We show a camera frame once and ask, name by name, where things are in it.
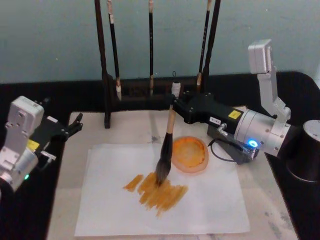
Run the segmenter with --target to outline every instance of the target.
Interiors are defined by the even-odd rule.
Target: calligraphy brush
[[[179,97],[181,89],[180,82],[173,82],[171,93],[175,95],[176,98]],[[169,117],[166,126],[166,133],[161,147],[160,159],[156,164],[155,175],[156,184],[160,186],[164,180],[166,180],[170,170],[171,170],[171,157],[173,149],[173,131],[176,119],[176,112],[174,111],[173,105],[169,108]]]
[[[149,0],[149,40],[150,40],[150,96],[154,93],[154,1]]]
[[[204,62],[211,3],[212,3],[212,0],[208,0],[207,5],[206,5],[206,15],[205,15],[205,21],[204,21],[204,30],[203,30],[203,38],[202,38],[199,72],[198,72],[198,75],[196,76],[196,90],[198,93],[201,90],[202,66],[203,66],[203,62]]]
[[[113,59],[114,59],[114,68],[115,68],[115,89],[116,95],[121,101],[121,82],[119,75],[119,63],[118,63],[118,53],[117,53],[117,42],[116,42],[116,33],[115,33],[115,19],[112,11],[112,0],[107,0],[108,13],[109,13],[109,23],[110,23],[110,32],[111,32],[111,41],[112,41],[112,50],[113,50]]]
[[[208,40],[208,47],[206,50],[205,64],[202,71],[202,83],[201,83],[202,92],[206,91],[206,84],[209,78],[209,64],[211,60],[212,48],[214,47],[214,42],[215,42],[220,3],[221,3],[221,0],[215,0],[215,3],[214,3],[213,16],[212,16],[212,22],[211,22],[210,34],[209,34],[209,40]]]

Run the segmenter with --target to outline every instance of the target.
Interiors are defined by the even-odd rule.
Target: white label
[[[50,120],[51,122],[54,122],[54,123],[58,122],[58,120],[53,118],[52,116],[48,116],[46,119],[48,119],[48,120]]]
[[[214,118],[212,116],[210,117],[209,121],[214,123],[214,124],[221,125],[221,120],[216,119],[216,118]]]

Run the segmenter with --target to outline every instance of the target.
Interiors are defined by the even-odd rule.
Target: black cylinder
[[[320,121],[304,123],[293,155],[287,159],[288,170],[298,179],[320,182]]]

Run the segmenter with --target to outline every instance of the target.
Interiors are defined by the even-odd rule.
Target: wall
[[[156,77],[197,74],[206,5],[154,0]],[[101,8],[107,68],[114,76],[106,0]],[[148,77],[148,0],[113,0],[113,11],[121,78]],[[249,72],[248,45],[271,38],[279,70],[320,78],[319,12],[319,0],[222,0],[210,74]],[[93,0],[0,1],[0,82],[100,77]]]

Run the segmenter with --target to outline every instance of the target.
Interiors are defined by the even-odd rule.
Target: paper sheet
[[[234,163],[209,154],[202,174],[186,175],[171,167],[173,185],[187,185],[181,201],[160,218],[146,210],[140,195],[123,186],[136,175],[154,172],[161,144],[102,144],[88,155],[76,237],[243,233],[250,230]],[[221,157],[228,155],[213,145]]]

